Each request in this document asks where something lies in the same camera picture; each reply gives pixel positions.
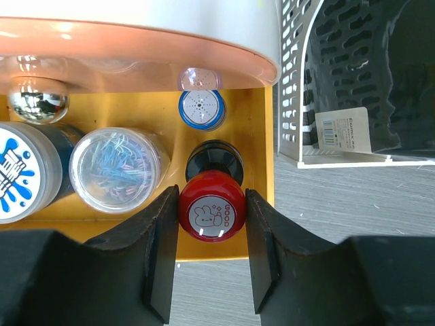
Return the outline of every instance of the blue splash label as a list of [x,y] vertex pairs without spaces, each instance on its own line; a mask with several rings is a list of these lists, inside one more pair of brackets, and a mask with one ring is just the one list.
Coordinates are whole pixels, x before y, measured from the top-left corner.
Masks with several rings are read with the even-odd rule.
[[35,154],[15,134],[0,129],[0,219],[11,219],[28,210],[40,185]]

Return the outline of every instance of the white jar lid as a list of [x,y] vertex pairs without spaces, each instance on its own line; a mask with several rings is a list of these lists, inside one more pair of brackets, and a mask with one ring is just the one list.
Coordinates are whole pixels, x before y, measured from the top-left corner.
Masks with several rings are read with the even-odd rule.
[[44,161],[29,138],[0,124],[0,223],[18,221],[37,210],[45,173]]

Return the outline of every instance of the silver sphere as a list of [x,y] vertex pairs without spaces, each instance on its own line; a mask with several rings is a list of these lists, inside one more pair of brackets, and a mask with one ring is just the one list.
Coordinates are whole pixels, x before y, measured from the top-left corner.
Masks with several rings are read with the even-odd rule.
[[12,78],[7,97],[10,109],[31,124],[53,124],[68,112],[68,89],[54,79]]

